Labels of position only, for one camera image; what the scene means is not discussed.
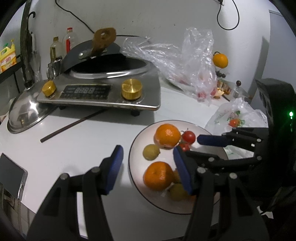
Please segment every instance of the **plate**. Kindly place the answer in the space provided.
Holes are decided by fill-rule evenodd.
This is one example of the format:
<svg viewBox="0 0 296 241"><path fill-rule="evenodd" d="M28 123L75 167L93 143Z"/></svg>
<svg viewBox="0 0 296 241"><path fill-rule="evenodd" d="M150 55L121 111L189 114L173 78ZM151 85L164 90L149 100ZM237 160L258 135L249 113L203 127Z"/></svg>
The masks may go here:
<svg viewBox="0 0 296 241"><path fill-rule="evenodd" d="M155 161L164 161L168 163L173 170L176 169L176 165L173 159L173 150L165 150L161 149L159 156L154 161L147 161L143 157L143 149L148 144L153 144L153 137L156 132L156 129L165 123L172 124L176 126L180 131L185 131L187 128L195 133L196 136L200 134L210 135L205 129L180 120L166 120L154 123L144 130L142 130L134 139L128 159L128 165L130 170L130 175L133 183L135 184L138 191L142 194L142 196L150 202L152 205L160 208L166 212L173 214L183 214L189 215L192 212L194 202L189 200L183 200L180 202L172 201L168 196L167 191L157 192L152 191L148 187L145 186L143 181L143 175L150 164ZM192 144L191 150L199 151L204 153L216 154L220 158L227 160L227 155L223 148L221 147L211 147L211 146L202 146L197 142ZM214 197L214 203L219 200L219 194L216 194Z"/></svg>

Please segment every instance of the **table surface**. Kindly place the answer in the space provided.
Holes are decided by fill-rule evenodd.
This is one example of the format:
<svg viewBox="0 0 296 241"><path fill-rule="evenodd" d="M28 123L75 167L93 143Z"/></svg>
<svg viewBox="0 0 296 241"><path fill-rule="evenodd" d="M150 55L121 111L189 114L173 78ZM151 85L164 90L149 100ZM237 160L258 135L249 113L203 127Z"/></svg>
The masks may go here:
<svg viewBox="0 0 296 241"><path fill-rule="evenodd" d="M57 109L37 125L19 134L7 130L7 119L0 125L0 153L28 171L22 203L37 212L52 185L63 172L83 174L110 156L119 144L124 159L113 191L103 197L104 208L115 241L166 240L183 236L188 215L162 211L147 202L133 185L128 172L128 154L137 134L148 125L169 119L192 122L204 127L221 98L211 105L199 103L168 84L162 84L159 110L142 111L133 117L128 110L110 109L66 130L50 140L40 139L97 111L92 107ZM82 195L78 195L80 233L87 236Z"/></svg>

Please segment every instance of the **plate rim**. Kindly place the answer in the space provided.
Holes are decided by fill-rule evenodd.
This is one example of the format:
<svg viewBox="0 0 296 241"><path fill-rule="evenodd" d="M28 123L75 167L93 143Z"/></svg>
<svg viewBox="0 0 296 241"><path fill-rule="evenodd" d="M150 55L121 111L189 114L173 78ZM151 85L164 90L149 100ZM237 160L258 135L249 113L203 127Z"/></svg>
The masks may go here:
<svg viewBox="0 0 296 241"><path fill-rule="evenodd" d="M131 179L132 179L132 181L133 181L133 184L134 184L134 186L136 187L136 189L138 190L138 192L142 195L143 198L145 198L145 199L146 199L150 204L152 204L154 207L156 207L156 208L158 208L158 209L160 209L160 210L162 210L162 211L165 211L165 212L167 212L167 213L171 213L171 214L177 214L177 215L191 215L192 213L174 213L174 212L170 212L170 211L168 211L168 210L164 210L163 208L158 207L158 206L156 206L155 204L153 204L152 202L150 202L150 201L149 201L149 200L148 200L148 199L147 199L147 198L146 198L146 197L140 192L140 190L138 189L137 185L135 184L135 181L134 181L133 176L132 176L132 174L131 174L131 167L130 167L131 148L132 148L132 146L133 146L135 140L136 140L137 137L138 137L138 136L139 136L144 130L146 130L148 127L150 127L150 126L152 126L152 125L154 125L154 124L161 123L161 122L166 122L166 121L181 121L181 122L189 123L189 124L195 125L195 126L201 128L201 129L205 130L207 133L209 133L210 135L212 135L212 134L211 134L210 132L208 132L206 129L204 129L204 128L202 128L202 127L200 127L200 126L198 126L198 125L196 125L196 124L194 124L194 123L191 123L191 122L189 122L189 121L184 121L184 120L161 120L161 121L158 121L158 122L154 122L154 123L152 123L152 124L146 126L143 130L141 130L141 131L136 135L136 137L134 138L134 140L133 140L133 142L132 142L132 144L131 144L131 147L130 147L129 153L128 153L128 172L129 172L129 175L130 175L130 177L131 177Z"/></svg>

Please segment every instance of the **gold knob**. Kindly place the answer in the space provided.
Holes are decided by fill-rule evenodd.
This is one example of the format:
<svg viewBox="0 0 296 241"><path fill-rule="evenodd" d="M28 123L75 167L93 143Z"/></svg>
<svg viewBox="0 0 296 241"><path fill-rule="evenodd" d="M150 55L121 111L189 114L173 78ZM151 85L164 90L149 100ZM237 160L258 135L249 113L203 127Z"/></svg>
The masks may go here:
<svg viewBox="0 0 296 241"><path fill-rule="evenodd" d="M45 97L50 97L56 90L57 87L52 80L47 81L42 87L42 92Z"/></svg>
<svg viewBox="0 0 296 241"><path fill-rule="evenodd" d="M121 84L121 93L127 100L139 99L142 95L142 83L137 79L127 79Z"/></svg>

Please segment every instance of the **wooden stick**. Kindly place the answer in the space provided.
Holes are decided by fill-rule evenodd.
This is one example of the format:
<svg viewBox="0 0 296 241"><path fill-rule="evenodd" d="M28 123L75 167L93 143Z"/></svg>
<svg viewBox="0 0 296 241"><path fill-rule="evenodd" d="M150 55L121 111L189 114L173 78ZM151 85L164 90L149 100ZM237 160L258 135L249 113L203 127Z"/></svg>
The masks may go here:
<svg viewBox="0 0 296 241"><path fill-rule="evenodd" d="M43 143L43 142L49 140L50 138L56 136L57 134L60 134L61 132L65 131L65 130L67 130L67 129L69 129L69 128L71 128L71 127L73 127L73 126L75 126L75 125L77 125L77 124L79 124L79 123L81 123L81 122L83 122L83 121L86 121L86 120L88 120L88 119L90 119L90 118L92 118L92 117L94 117L94 116L96 116L96 115L98 115L98 114L100 114L100 113L103 113L103 112L105 112L106 110L107 110L107 109L101 109L101 110L99 110L98 112L95 112L95 113L93 113L93 114L91 114L91 115L89 115L89 116L87 116L87 117L84 117L84 118L82 118L82 119L80 119L80 120L78 120L78 121L75 121L74 123L69 124L69 125L67 125L67 126L65 126L65 127L63 127L63 128L61 128L61 129L55 131L54 133L49 134L48 136L42 138L40 141L41 141L41 143Z"/></svg>

